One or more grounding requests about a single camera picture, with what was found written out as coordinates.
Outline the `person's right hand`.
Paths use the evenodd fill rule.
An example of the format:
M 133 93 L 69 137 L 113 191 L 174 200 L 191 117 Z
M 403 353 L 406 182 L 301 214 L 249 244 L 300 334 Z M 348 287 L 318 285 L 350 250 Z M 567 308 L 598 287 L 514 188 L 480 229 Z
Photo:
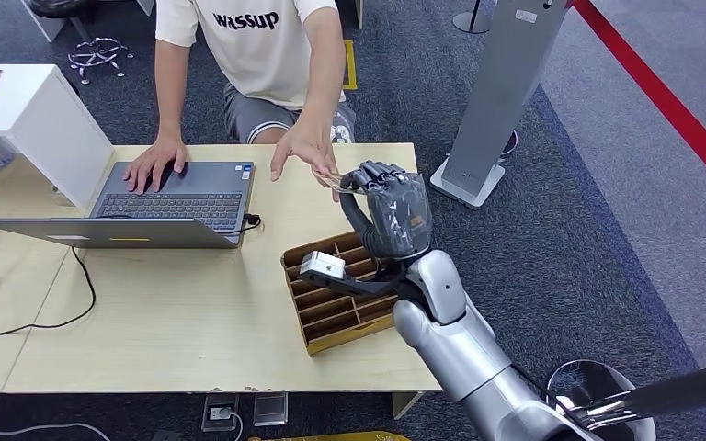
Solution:
M 165 172 L 180 174 L 185 170 L 188 149 L 176 136 L 159 135 L 154 144 L 127 167 L 123 175 L 129 192 L 159 192 Z

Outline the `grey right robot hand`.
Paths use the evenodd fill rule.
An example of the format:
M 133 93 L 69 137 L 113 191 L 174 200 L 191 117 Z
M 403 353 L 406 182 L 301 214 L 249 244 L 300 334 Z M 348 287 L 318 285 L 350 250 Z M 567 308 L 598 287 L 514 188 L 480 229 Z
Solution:
M 420 174 L 365 161 L 341 176 L 339 202 L 373 257 L 404 259 L 430 247 L 432 217 Z

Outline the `person's left hand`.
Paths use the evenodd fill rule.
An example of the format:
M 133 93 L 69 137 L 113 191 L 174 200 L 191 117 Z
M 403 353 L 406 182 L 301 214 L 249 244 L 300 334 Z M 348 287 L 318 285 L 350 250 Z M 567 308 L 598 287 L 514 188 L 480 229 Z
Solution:
M 334 202 L 339 201 L 338 193 L 324 181 L 338 173 L 328 125 L 299 120 L 279 139 L 270 163 L 272 182 L 279 180 L 291 156 L 308 164 L 315 180 L 332 191 Z

